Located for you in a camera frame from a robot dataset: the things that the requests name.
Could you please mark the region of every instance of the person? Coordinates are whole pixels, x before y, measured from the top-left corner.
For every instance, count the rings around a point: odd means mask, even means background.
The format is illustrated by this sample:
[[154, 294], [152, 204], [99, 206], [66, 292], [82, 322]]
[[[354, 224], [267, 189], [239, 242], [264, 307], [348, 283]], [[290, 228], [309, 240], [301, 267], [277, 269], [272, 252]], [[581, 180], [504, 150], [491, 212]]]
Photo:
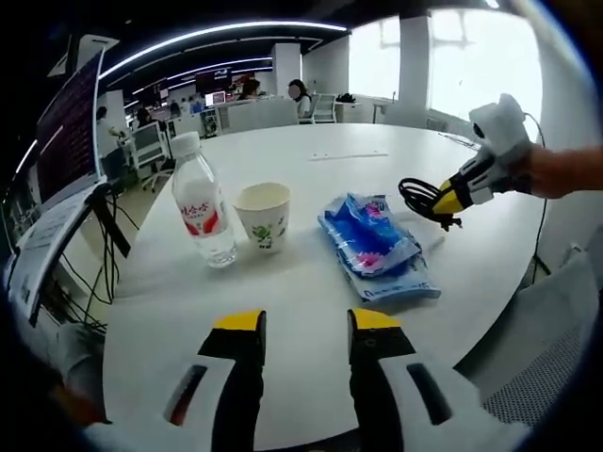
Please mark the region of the person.
[[183, 115], [190, 114], [190, 103], [191, 102], [192, 102], [192, 96], [190, 96], [188, 98], [188, 100], [185, 97], [183, 97], [182, 100], [180, 101], [180, 109], [182, 110]]
[[117, 138], [125, 132], [117, 130], [106, 118], [106, 108], [96, 110], [96, 141], [103, 171], [109, 182], [117, 182], [122, 176], [125, 154]]
[[182, 112], [180, 111], [180, 107], [176, 101], [171, 101], [170, 104], [170, 116], [172, 118], [180, 118]]
[[307, 118], [312, 107], [312, 97], [299, 78], [289, 82], [289, 96], [298, 104], [298, 118]]
[[190, 113], [201, 113], [201, 111], [203, 110], [203, 106], [201, 105], [201, 102], [199, 101], [199, 99], [194, 99], [192, 96], [190, 96], [188, 98], [188, 101], [190, 102]]
[[136, 119], [139, 120], [139, 128], [144, 127], [145, 125], [149, 125], [152, 122], [155, 122], [149, 110], [147, 110], [144, 106], [139, 108], [139, 111], [136, 113]]
[[541, 198], [603, 190], [603, 146], [553, 152], [534, 144], [531, 152], [512, 167], [512, 173], [528, 175], [531, 193]]
[[245, 80], [243, 83], [243, 92], [238, 96], [239, 101], [245, 101], [247, 99], [254, 99], [257, 97], [257, 91], [260, 88], [260, 82], [254, 78]]

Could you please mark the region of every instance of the white round table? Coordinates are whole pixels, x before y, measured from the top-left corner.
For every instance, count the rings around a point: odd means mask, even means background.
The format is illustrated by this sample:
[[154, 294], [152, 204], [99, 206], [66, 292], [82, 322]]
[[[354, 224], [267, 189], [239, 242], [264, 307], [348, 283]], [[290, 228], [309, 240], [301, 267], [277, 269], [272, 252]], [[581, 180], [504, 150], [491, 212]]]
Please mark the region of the white round table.
[[[291, 188], [286, 249], [253, 254], [235, 211], [237, 261], [207, 267], [191, 242], [168, 183], [142, 225], [111, 307], [104, 389], [108, 418], [136, 416], [141, 398], [177, 381], [170, 366], [194, 356], [217, 317], [268, 312], [264, 396], [255, 449], [307, 444], [357, 427], [350, 396], [347, 310], [361, 306], [318, 227], [338, 195], [385, 194], [408, 210], [403, 177], [440, 185], [474, 153], [435, 132], [375, 124], [321, 124], [256, 130], [203, 142], [225, 200], [273, 181]], [[507, 193], [461, 214], [430, 255], [437, 300], [388, 306], [416, 349], [450, 366], [494, 324], [533, 254], [543, 202]]]

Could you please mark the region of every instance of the paper cup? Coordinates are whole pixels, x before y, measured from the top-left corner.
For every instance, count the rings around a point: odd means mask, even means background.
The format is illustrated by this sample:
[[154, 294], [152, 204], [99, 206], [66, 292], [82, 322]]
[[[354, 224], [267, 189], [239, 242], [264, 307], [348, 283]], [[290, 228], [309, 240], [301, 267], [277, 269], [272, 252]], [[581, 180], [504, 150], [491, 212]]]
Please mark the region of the paper cup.
[[248, 186], [236, 198], [238, 217], [260, 252], [273, 253], [283, 248], [290, 198], [291, 191], [286, 186], [272, 182]]

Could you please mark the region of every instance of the bottle cap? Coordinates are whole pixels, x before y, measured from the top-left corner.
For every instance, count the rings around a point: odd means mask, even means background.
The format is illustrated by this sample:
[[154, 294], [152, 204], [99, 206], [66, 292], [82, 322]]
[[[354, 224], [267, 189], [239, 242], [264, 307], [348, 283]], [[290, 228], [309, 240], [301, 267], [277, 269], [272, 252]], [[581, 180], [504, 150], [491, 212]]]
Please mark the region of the bottle cap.
[[171, 153], [174, 158], [181, 158], [201, 149], [201, 140], [197, 132], [186, 132], [171, 139]]

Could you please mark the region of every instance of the monitor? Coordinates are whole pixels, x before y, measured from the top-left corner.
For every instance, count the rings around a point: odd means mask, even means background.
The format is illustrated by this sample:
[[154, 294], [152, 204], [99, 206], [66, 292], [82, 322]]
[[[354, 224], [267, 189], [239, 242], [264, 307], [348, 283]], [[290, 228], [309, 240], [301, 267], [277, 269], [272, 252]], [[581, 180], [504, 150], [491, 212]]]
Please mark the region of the monitor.
[[212, 72], [195, 75], [195, 88], [202, 95], [227, 90], [233, 82], [231, 68], [217, 69]]
[[134, 139], [134, 146], [136, 149], [144, 149], [148, 146], [161, 142], [161, 136], [159, 135], [159, 128], [156, 127], [155, 123], [146, 125], [134, 131], [132, 134]]
[[213, 102], [215, 104], [223, 104], [226, 102], [226, 91], [214, 92], [212, 94]]
[[100, 175], [96, 153], [96, 91], [103, 52], [76, 72], [38, 121], [38, 183], [42, 202], [73, 182]]

